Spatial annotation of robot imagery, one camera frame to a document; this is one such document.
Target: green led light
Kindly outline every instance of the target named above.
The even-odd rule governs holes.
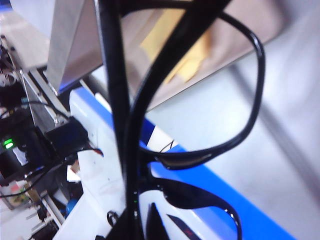
[[[10,143],[12,143],[12,138],[9,138],[8,140],[5,140],[3,142],[3,145],[5,146],[5,145],[10,144]]]
[[[5,149],[9,149],[11,147],[13,147],[14,143],[13,142],[9,142],[7,145],[5,145]]]

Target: black cable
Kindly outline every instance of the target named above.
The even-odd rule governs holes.
[[[256,52],[256,56],[258,60],[257,84],[256,84],[254,102],[253,102],[249,119],[245,127],[242,129],[242,131],[238,133],[235,137],[233,137],[232,139],[222,144],[219,144],[211,148],[196,150],[196,151],[189,151],[189,152],[179,152],[179,153],[177,152],[161,153],[161,152],[151,151],[145,148],[140,148],[144,154],[149,156],[149,158],[150,157],[156,158],[158,161],[162,162],[169,169],[185,169],[185,168],[195,167],[197,165],[203,164],[211,160],[214,157],[217,157],[218,155],[221,155],[233,149],[234,147],[242,143],[247,138],[247,136],[253,129],[253,126],[257,120],[261,101],[262,101],[262,93],[263,93],[264,80],[265,80],[266,59],[265,59],[265,52],[264,52],[263,45],[258,39],[258,37],[238,20],[234,19],[233,17],[229,16],[226,13],[222,13],[220,15],[220,18],[226,21],[227,23],[231,24],[234,28],[239,30],[241,33],[243,33],[247,37],[247,39],[250,40]],[[149,91],[149,89],[144,88],[141,91],[139,91],[137,98],[139,98],[144,91]],[[149,103],[150,100],[151,100],[150,98],[144,98],[141,101],[147,101]],[[137,108],[138,106],[136,105],[131,111],[131,114],[136,113]]]
[[[172,148],[172,144],[174,144],[174,140],[172,140],[171,142],[169,142],[167,145],[165,145],[160,151],[159,153],[162,153],[163,150],[166,149],[166,147],[168,147],[170,145],[170,149]]]
[[[10,197],[15,197],[15,196],[20,196],[26,192],[28,192],[30,189],[32,189],[50,170],[52,167],[49,167],[47,170],[45,170],[29,187],[27,187],[25,190],[18,192],[18,193],[13,193],[13,194],[7,194],[7,195],[0,195],[0,199],[2,198],[10,198]]]
[[[55,106],[51,105],[51,104],[48,104],[48,103],[45,103],[45,102],[40,102],[40,101],[27,101],[27,102],[22,102],[22,103],[19,103],[18,105],[16,106],[13,106],[12,108],[17,108],[17,107],[22,107],[22,106],[25,106],[25,105],[44,105],[44,106],[47,106],[49,108],[51,108],[56,114],[59,114],[61,115],[62,117],[64,117],[65,119],[68,119],[69,117],[62,111],[60,111],[59,109],[57,109]],[[7,114],[8,112],[10,111],[10,109],[6,110],[0,117],[0,119],[3,118],[3,115]]]
[[[119,220],[119,216],[115,211],[108,211],[106,213],[106,219],[111,227],[114,227],[117,221]]]
[[[100,150],[100,148],[93,148],[93,147],[86,147],[86,148],[83,148],[81,150],[71,152],[71,153],[69,153],[69,156],[77,154],[77,153],[80,153],[80,152],[83,152],[83,151],[87,151],[87,150],[93,150],[94,152],[96,152],[97,154],[101,155],[102,157],[104,156],[104,153]]]

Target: eyeglasses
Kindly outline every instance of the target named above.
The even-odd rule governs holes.
[[[175,0],[96,0],[101,38],[102,59],[107,69],[108,92],[113,114],[114,131],[126,187],[127,232],[134,239],[142,238],[139,212],[139,194],[160,186],[167,201],[178,208],[193,209],[216,206],[227,210],[237,227],[237,239],[242,238],[239,216],[235,209],[218,196],[183,182],[154,178],[147,174],[150,162],[161,162],[167,169],[181,170],[201,165],[239,145],[251,132],[257,119],[265,78],[265,53],[258,37],[246,26],[223,13],[229,0],[175,1]],[[128,83],[120,30],[119,15],[150,8],[181,8],[186,12],[169,36],[159,55],[149,68],[133,103],[129,102]],[[254,103],[244,128],[230,140],[207,149],[190,152],[155,152],[139,148],[142,125],[157,89],[203,32],[217,18],[238,29],[254,46],[257,61],[257,85]],[[188,194],[197,194],[197,200]]]

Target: screw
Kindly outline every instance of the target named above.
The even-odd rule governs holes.
[[[57,117],[53,121],[54,121],[54,124],[59,124],[60,123],[60,120]]]

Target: blue edge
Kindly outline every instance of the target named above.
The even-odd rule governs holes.
[[[113,129],[112,114],[106,110],[93,95],[84,88],[76,90],[90,106]],[[155,125],[147,119],[144,120],[140,146],[147,147]],[[184,148],[177,145],[168,152],[185,152]],[[151,164],[152,169],[162,178],[185,182],[205,189],[230,203],[238,212],[242,224],[243,239],[245,240],[293,240],[294,238],[264,214],[260,209],[249,202],[235,189],[215,175],[205,165],[200,165],[186,170],[167,170],[161,163]],[[195,214],[202,219],[222,239],[236,239],[236,227],[233,220],[216,207],[196,209]]]

